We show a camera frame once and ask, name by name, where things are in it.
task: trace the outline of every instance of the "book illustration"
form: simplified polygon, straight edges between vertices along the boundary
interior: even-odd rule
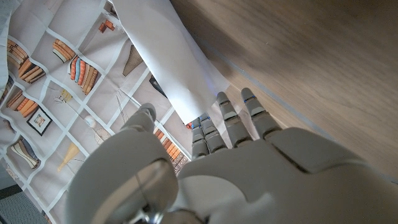
[[[39,105],[38,105],[37,103],[34,103],[28,110],[26,110],[26,111],[22,114],[22,116],[23,116],[24,118],[26,118],[26,117],[29,116],[31,113],[33,113],[33,112],[37,109],[37,107],[39,107]]]
[[[20,103],[20,105],[17,107],[17,110],[20,111],[20,110],[25,106],[25,104],[26,104],[28,101],[29,101],[29,99],[28,99],[28,98],[25,98],[24,101],[22,101],[22,103]]]
[[[73,159],[78,153],[80,152],[79,148],[71,142],[67,151],[67,154],[63,158],[62,163],[58,166],[58,172],[62,170],[62,167],[64,167],[71,159]]]
[[[70,64],[70,79],[80,85],[86,95],[94,87],[97,76],[98,71],[79,57]]]
[[[26,77],[28,77],[32,73],[36,72],[39,68],[40,68],[39,66],[35,66],[34,68],[30,69],[27,73],[25,73],[25,74],[23,74],[23,76],[21,76],[21,79],[24,80]]]
[[[52,49],[52,52],[59,58],[61,59],[62,63],[65,63],[67,59],[56,49]]]
[[[35,169],[37,167],[37,164],[39,162],[37,162],[37,161],[31,159],[30,157],[28,157],[27,155],[25,155],[22,152],[22,149],[21,149],[20,145],[18,144],[18,142],[17,142],[17,144],[11,146],[11,150],[13,152],[15,152],[18,156],[21,156],[28,163],[28,165],[30,166],[31,169]]]
[[[127,76],[131,71],[133,71],[142,62],[143,62],[143,59],[139,55],[137,49],[135,48],[134,45],[131,45],[129,58],[127,59],[127,62],[123,69],[123,75]]]
[[[29,66],[27,65],[27,68],[21,67],[21,69],[22,70],[18,76],[27,83],[33,83],[45,75],[43,68],[40,68],[33,63],[30,63]]]
[[[71,56],[71,59],[76,55],[76,53],[61,40],[55,39],[55,43],[65,50]]]
[[[77,82],[77,80],[79,79],[79,76],[80,76],[80,61],[81,61],[81,59],[80,58],[77,58],[77,61],[76,61],[76,76],[75,76],[75,82]]]
[[[34,77],[33,79],[31,79],[30,81],[28,81],[28,83],[33,83],[36,82],[38,79],[42,78],[43,76],[45,76],[45,72],[40,73],[39,75],[37,75],[36,77]]]
[[[19,110],[21,114],[24,114],[35,102],[33,100],[28,100],[28,102]]]
[[[23,74],[25,74],[26,70],[32,65],[32,62],[30,62],[29,58],[26,59],[26,61],[22,64],[22,66],[18,69],[18,77],[21,77]]]
[[[83,81],[80,84],[80,87],[82,87],[82,88],[84,87],[84,85],[86,83],[88,73],[90,72],[90,68],[92,68],[92,67],[89,64],[86,63],[85,76],[83,77]]]
[[[9,82],[7,82],[6,89],[4,90],[4,93],[3,93],[2,97],[1,97],[0,103],[1,103],[1,102],[3,101],[3,99],[6,97],[8,91],[9,91],[10,89],[11,89],[11,87],[9,87]],[[19,90],[14,96],[11,97],[10,100],[8,100],[6,106],[7,106],[7,107],[10,107],[10,106],[18,99],[18,97],[20,97],[21,95],[22,95],[22,90]]]
[[[7,57],[11,57],[12,59],[14,59],[18,65],[23,62],[23,60],[21,58],[19,58],[19,55],[16,55],[15,53],[12,54],[10,52],[7,52]]]
[[[7,40],[7,61],[20,70],[25,65],[28,56],[15,42]]]
[[[26,149],[24,143],[23,143],[21,140],[18,140],[17,143],[18,143],[19,147],[21,148],[22,153],[23,153],[25,156],[27,156],[27,157],[29,158],[29,160],[37,161],[37,162],[38,162],[38,158],[37,158],[37,157],[36,157],[36,159],[34,159],[34,158],[27,152],[27,149]]]
[[[90,80],[91,80],[93,74],[94,74],[94,68],[92,66],[90,66],[90,70],[88,71],[86,81],[84,81],[84,86],[82,86],[83,92],[86,92],[86,90],[88,88],[88,84],[90,83]]]
[[[24,100],[25,100],[25,96],[24,95],[19,96],[18,99],[10,105],[10,109],[12,109],[13,111],[16,111],[18,109],[19,105],[21,105],[21,103]]]
[[[33,72],[32,74],[30,74],[28,77],[25,78],[26,82],[31,81],[33,78],[35,78],[38,75],[41,75],[41,73],[43,72],[43,68],[40,68],[38,70],[36,70],[35,72]]]
[[[79,57],[75,57],[75,59],[73,59],[72,65],[70,67],[70,79],[74,80],[75,76],[76,76],[76,63],[77,60],[79,59]]]
[[[88,84],[88,88],[86,90],[86,95],[91,91],[91,89],[94,87],[95,80],[97,79],[98,76],[98,71],[97,69],[94,70],[93,76],[90,79],[90,83]]]
[[[26,139],[22,138],[22,143],[24,144],[27,153],[36,161],[39,161],[39,158],[37,158],[35,152],[32,149],[32,146],[26,141]]]
[[[55,50],[57,50],[58,52],[60,52],[67,60],[72,59],[72,56],[65,49],[63,49],[61,46],[59,46],[58,44],[53,43],[52,47]]]
[[[85,77],[85,72],[86,72],[86,62],[81,60],[80,61],[80,76],[79,76],[79,79],[77,82],[78,85],[81,85],[81,83],[83,82],[83,79]]]
[[[7,62],[13,64],[18,69],[20,69],[20,67],[21,67],[21,65],[19,65],[18,62],[15,59],[13,59],[12,57],[10,57],[9,55],[7,55]]]

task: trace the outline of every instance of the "framed picture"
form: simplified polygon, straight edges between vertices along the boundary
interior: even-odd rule
[[[35,113],[27,120],[27,123],[38,132],[40,136],[43,136],[43,133],[50,125],[52,119],[41,109],[41,107],[37,108]]]

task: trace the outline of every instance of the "wooden surface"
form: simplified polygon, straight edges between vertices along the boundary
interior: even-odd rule
[[[233,85],[286,126],[315,131],[398,179],[398,2],[171,0]],[[277,95],[265,94],[214,48]]]

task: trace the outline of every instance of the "paper sheet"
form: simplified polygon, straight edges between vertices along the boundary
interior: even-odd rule
[[[169,0],[114,0],[116,13],[181,120],[204,113],[229,83],[209,62]]]

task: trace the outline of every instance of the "robotic hand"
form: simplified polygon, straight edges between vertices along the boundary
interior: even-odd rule
[[[227,149],[205,113],[192,122],[193,160],[178,174],[142,105],[83,163],[67,223],[398,223],[398,188],[342,146],[282,130],[248,88],[253,141],[225,93],[217,102]]]

